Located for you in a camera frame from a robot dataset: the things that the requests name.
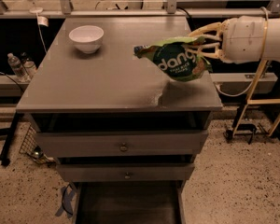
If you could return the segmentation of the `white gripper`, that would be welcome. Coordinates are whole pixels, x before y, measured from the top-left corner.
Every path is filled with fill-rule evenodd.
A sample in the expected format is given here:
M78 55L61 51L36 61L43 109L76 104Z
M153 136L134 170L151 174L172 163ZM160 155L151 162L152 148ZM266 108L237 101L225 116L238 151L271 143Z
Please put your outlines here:
M256 62L262 53L265 31L266 20L262 17L242 16L214 22L190 32L189 37L222 40L222 50L219 42L186 45L186 50L211 59L220 59L222 55L229 63Z

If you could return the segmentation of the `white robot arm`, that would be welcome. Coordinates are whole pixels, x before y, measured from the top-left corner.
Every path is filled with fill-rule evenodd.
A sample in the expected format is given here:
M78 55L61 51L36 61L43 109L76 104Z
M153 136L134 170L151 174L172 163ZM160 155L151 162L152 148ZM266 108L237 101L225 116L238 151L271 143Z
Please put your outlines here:
M280 18L242 16L205 25L189 34L186 49L224 63L280 62Z

